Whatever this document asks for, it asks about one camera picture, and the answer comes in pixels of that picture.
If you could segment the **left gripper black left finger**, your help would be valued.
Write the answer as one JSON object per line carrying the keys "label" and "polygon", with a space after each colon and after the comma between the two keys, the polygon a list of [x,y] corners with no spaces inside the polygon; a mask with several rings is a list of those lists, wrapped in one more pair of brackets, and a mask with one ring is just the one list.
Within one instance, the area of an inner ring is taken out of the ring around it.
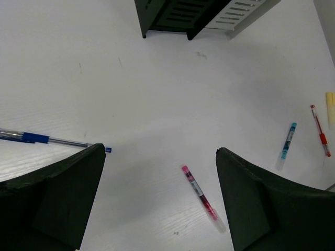
{"label": "left gripper black left finger", "polygon": [[105,157],[94,144],[1,182],[1,250],[79,250]]}

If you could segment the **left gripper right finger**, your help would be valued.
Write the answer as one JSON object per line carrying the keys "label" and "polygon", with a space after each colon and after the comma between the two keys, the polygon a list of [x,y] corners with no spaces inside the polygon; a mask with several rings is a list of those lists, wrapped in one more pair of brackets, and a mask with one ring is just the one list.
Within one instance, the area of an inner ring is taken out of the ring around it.
{"label": "left gripper right finger", "polygon": [[234,250],[334,250],[334,193],[253,165],[227,148],[216,166]]}

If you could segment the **dark red pen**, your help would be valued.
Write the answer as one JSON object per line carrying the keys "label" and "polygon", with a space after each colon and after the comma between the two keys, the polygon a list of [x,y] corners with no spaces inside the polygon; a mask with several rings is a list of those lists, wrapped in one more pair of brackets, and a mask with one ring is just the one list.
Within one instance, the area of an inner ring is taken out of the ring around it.
{"label": "dark red pen", "polygon": [[226,231],[226,226],[222,219],[219,217],[218,213],[215,209],[211,206],[209,201],[207,200],[206,196],[204,195],[202,189],[200,188],[199,184],[195,180],[193,174],[189,170],[189,168],[184,165],[181,167],[184,175],[186,176],[188,182],[190,183],[191,187],[193,188],[194,192],[196,193],[199,201],[201,202],[202,206],[204,207],[207,215],[209,216],[210,220],[212,221],[213,225],[217,228],[220,233],[224,233]]}

